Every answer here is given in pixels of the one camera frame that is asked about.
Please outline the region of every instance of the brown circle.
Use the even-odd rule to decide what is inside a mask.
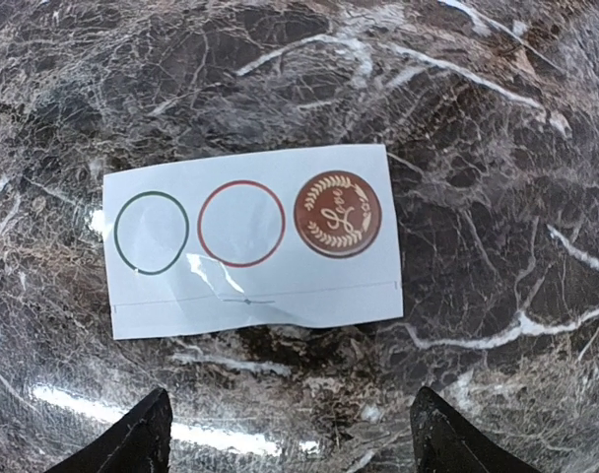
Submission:
[[[378,197],[362,178],[344,170],[316,175],[299,192],[295,221],[301,239],[330,258],[365,251],[380,229]]]

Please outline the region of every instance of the round sticker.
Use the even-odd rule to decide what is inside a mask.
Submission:
[[[177,199],[164,192],[142,192],[118,212],[115,249],[134,271],[156,276],[177,262],[190,234],[188,216]]]
[[[271,189],[252,180],[235,180],[206,199],[197,233],[209,256],[233,268],[248,268],[275,253],[285,227],[282,202]]]
[[[351,172],[316,175],[299,192],[295,222],[301,239],[331,258],[365,251],[380,229],[380,203],[371,186]]]

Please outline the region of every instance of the marble surface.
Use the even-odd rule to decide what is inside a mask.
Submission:
[[[114,342],[101,177],[382,142],[406,316]],[[154,386],[176,472],[413,472],[423,385],[599,471],[599,0],[0,0],[0,472]]]

